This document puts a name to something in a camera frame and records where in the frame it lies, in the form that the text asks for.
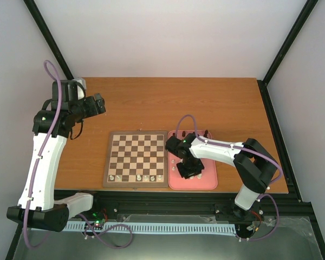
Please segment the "green lit circuit board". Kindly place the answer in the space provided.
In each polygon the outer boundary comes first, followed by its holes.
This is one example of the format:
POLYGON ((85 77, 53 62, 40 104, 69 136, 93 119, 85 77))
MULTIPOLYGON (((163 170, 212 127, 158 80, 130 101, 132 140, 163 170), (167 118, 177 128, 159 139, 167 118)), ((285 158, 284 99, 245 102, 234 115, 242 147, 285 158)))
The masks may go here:
POLYGON ((101 211, 93 212, 92 217, 94 218, 95 226, 103 226, 108 221, 106 209, 102 209, 101 211))

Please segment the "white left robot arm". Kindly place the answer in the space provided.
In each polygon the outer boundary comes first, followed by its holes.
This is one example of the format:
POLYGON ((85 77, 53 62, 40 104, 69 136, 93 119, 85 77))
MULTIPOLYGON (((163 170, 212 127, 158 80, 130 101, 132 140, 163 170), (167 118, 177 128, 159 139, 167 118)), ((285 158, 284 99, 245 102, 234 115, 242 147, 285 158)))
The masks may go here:
POLYGON ((60 157, 67 140, 72 138, 73 127, 106 111, 100 94, 86 95, 83 79, 63 80, 61 87, 59 96, 57 82, 53 82, 51 99, 34 117, 34 150, 27 181, 17 205, 6 212, 13 222, 55 232, 62 231, 68 220, 79 213, 96 218, 102 211, 101 203, 89 193, 54 199, 60 157))

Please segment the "pink piece tray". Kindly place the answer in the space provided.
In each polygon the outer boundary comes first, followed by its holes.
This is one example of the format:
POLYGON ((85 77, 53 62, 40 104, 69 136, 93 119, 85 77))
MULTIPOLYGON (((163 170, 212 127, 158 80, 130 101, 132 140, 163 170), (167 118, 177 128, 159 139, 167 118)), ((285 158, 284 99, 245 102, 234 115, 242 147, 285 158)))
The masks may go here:
POLYGON ((181 176, 177 167, 178 163, 183 166, 198 166, 198 159, 191 153, 187 152, 186 163, 183 158, 167 152, 168 156, 168 185, 173 190, 196 191, 196 190, 214 190, 218 185, 216 163, 211 159, 200 159, 204 166, 197 175, 187 179, 181 176))

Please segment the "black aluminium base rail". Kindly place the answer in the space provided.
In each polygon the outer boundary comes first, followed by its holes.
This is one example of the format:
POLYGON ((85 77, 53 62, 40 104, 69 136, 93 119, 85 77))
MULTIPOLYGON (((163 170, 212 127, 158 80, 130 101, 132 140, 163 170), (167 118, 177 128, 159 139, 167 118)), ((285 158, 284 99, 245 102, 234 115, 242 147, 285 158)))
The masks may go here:
POLYGON ((190 215, 214 216, 217 221, 235 224, 250 223, 276 217, 307 217, 316 219, 311 203, 303 202, 294 194, 271 194, 254 203, 251 209, 241 210, 235 205, 233 193, 185 192, 120 192, 86 191, 93 196, 90 206, 73 206, 71 216, 79 213, 91 219, 121 215, 190 215))

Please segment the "black frame post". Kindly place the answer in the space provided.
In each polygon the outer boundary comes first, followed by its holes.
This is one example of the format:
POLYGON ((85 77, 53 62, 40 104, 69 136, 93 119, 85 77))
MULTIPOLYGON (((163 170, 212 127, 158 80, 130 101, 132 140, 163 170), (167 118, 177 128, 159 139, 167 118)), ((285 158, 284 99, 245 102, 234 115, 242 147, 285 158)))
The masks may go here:
POLYGON ((288 53, 292 44, 296 40, 298 34, 300 33, 301 29, 303 28, 304 24, 306 23, 307 19, 309 18, 310 14, 312 13, 314 7, 316 7, 317 3, 318 3, 318 0, 307 0, 305 2, 302 10, 300 11, 295 22, 293 23, 289 33, 287 34, 284 42, 282 43, 278 53, 276 54, 273 62, 271 63, 267 73, 265 74, 265 76, 262 80, 263 84, 266 87, 270 83, 275 72, 278 70, 284 57, 286 56, 286 54, 288 53))
POLYGON ((72 74, 69 66, 66 63, 48 25, 46 24, 37 4, 34 0, 23 0, 25 6, 27 7, 29 13, 31 14, 35 24, 37 25, 39 31, 41 32, 45 42, 47 43, 48 47, 50 48, 54 58, 56 59, 59 67, 61 68, 62 72, 64 73, 66 79, 72 80, 74 79, 74 75, 72 74))

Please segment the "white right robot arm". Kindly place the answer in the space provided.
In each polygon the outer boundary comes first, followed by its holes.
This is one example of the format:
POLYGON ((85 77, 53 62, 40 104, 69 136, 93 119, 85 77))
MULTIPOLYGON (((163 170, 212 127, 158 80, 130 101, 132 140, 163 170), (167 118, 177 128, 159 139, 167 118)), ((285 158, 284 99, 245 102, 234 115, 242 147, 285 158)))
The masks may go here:
POLYGON ((283 177, 283 169, 268 151, 255 139, 245 142, 225 142, 209 139, 195 132, 183 139, 174 134, 165 149, 178 157, 177 169, 182 178, 188 179, 205 170, 203 159, 213 160, 234 167, 242 181, 234 205, 249 211, 254 202, 264 197, 266 190, 283 177))

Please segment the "left black frame post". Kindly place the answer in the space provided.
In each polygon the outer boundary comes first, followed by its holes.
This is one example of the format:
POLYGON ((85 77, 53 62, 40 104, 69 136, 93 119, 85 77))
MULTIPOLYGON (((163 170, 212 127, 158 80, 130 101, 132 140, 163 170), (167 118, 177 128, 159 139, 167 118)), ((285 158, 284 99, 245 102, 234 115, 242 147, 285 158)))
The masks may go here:
POLYGON ((27 7, 29 13, 31 14, 35 24, 37 25, 39 31, 41 32, 45 42, 47 43, 48 47, 50 48, 54 58, 56 59, 59 67, 61 68, 62 72, 64 73, 66 79, 72 80, 74 79, 74 75, 72 74, 69 66, 66 63, 48 25, 46 24, 37 4, 34 0, 23 0, 25 6, 27 7))

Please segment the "right black frame post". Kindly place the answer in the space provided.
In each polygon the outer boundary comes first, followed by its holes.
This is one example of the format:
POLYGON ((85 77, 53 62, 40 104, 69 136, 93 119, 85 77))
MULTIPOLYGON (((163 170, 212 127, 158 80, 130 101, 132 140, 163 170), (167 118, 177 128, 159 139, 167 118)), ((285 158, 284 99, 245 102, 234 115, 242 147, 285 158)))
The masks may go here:
POLYGON ((266 87, 270 83, 275 72, 278 70, 284 57, 286 56, 286 54, 288 53, 292 44, 296 40, 298 34, 300 33, 301 29, 303 28, 304 24, 306 23, 307 19, 309 18, 310 14, 312 13, 314 7, 316 7, 317 3, 318 3, 318 0, 307 0, 305 2, 302 10, 300 11, 295 22, 293 23, 289 33, 287 34, 284 42, 282 43, 278 53, 276 54, 273 62, 271 63, 267 73, 265 74, 265 76, 262 80, 263 84, 266 87))

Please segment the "wooden chessboard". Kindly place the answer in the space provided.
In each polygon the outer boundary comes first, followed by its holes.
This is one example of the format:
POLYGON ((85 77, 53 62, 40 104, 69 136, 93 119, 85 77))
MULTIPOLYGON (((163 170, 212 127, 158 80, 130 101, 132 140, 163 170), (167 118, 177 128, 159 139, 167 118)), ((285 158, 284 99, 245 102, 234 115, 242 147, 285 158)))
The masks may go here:
POLYGON ((167 131, 113 131, 108 139, 108 151, 103 176, 105 188, 166 188, 168 161, 165 143, 167 131))

